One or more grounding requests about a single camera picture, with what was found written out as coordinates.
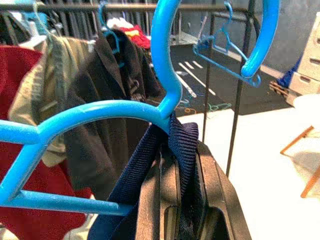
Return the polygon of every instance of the navy knit fabric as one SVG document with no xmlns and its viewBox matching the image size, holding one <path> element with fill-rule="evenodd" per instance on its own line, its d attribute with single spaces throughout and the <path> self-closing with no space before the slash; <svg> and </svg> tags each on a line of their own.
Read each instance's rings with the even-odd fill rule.
<svg viewBox="0 0 320 240">
<path fill-rule="evenodd" d="M 110 202 L 133 205 L 131 212 L 125 217 L 99 215 L 89 231 L 88 240 L 135 239 L 140 188 L 155 160 L 160 144 L 165 142 L 178 161 L 184 204 L 184 195 L 190 192 L 188 189 L 195 174 L 198 126 L 196 123 L 181 124 L 173 114 L 168 136 L 155 125 L 148 128 L 108 198 Z M 182 226 L 190 226 L 183 222 L 185 221 L 181 221 Z"/>
</svg>

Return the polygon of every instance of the red clothing item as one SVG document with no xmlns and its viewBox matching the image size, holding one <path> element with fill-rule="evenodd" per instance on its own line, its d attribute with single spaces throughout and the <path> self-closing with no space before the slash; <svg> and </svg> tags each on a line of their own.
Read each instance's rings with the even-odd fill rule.
<svg viewBox="0 0 320 240">
<path fill-rule="evenodd" d="M 21 47 L 0 47 L 0 119 L 8 120 L 9 107 L 23 76 L 39 60 L 41 53 Z M 0 142 L 0 180 L 7 173 L 22 146 Z M 88 198 L 89 191 L 76 194 L 64 168 L 46 167 L 42 161 L 33 171 L 24 190 Z M 82 213 L 0 207 L 0 223 L 21 240 L 60 240 L 85 221 Z"/>
<path fill-rule="evenodd" d="M 150 48 L 150 40 L 144 35 L 139 25 L 135 25 L 132 28 L 120 27 L 120 30 L 124 32 L 135 45 L 144 49 Z"/>
</svg>

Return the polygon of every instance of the black shirt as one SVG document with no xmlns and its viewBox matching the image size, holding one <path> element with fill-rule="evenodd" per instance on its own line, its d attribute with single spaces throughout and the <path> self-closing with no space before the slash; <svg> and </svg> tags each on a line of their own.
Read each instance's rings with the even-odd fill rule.
<svg viewBox="0 0 320 240">
<path fill-rule="evenodd" d="M 112 36 L 108 41 L 99 36 L 93 53 L 70 87 L 66 109 L 103 100 L 144 102 L 148 97 L 162 95 L 142 50 L 124 33 L 116 34 L 121 39 L 120 54 L 113 55 Z M 73 187 L 90 187 L 97 200 L 106 200 L 148 125 L 138 119 L 110 118 L 66 132 L 64 141 Z"/>
</svg>

